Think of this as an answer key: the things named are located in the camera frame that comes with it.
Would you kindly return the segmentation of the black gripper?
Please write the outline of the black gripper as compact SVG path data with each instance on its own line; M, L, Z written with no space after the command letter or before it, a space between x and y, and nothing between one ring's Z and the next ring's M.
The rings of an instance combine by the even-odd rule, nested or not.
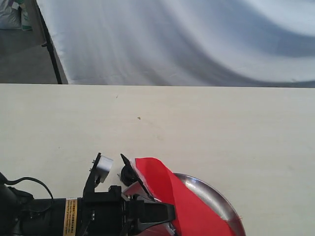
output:
M145 223L176 219L173 205L138 194L126 196L117 185L110 186L107 192L95 192L93 185L86 185L77 214L78 236L135 236L145 231Z

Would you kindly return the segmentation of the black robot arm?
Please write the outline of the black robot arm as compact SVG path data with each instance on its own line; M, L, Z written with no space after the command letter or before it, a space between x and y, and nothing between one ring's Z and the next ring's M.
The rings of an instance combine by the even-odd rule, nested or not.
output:
M79 198L35 199L14 186L22 181L46 185L32 177L0 177L0 234L2 236L136 236L176 218L171 204L129 197L117 185L96 192L88 181Z

